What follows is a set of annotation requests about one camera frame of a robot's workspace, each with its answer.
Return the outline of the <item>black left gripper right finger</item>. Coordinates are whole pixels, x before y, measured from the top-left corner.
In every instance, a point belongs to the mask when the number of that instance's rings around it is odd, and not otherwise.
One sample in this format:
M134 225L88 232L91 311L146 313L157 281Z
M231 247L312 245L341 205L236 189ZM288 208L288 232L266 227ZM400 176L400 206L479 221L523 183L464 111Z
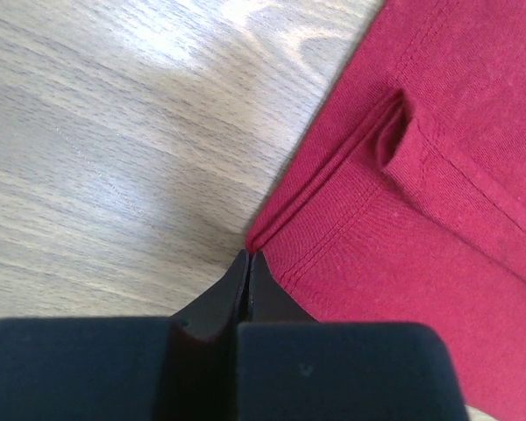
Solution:
M417 323L319 323L256 253L237 329L239 420L465 420L451 357Z

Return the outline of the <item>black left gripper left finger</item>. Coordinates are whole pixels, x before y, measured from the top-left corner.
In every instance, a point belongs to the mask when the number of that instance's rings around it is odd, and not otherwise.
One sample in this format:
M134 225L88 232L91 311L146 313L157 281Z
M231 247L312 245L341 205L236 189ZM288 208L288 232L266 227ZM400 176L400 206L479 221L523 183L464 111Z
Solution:
M0 420L221 420L249 256L172 316L0 318Z

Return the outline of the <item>dark red t shirt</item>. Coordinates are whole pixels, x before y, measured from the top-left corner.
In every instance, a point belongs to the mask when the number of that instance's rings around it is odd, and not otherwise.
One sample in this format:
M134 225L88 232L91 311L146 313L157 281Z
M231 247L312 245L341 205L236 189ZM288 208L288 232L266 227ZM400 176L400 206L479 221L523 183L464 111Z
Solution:
M314 318L414 321L526 420L526 1L387 1L246 237Z

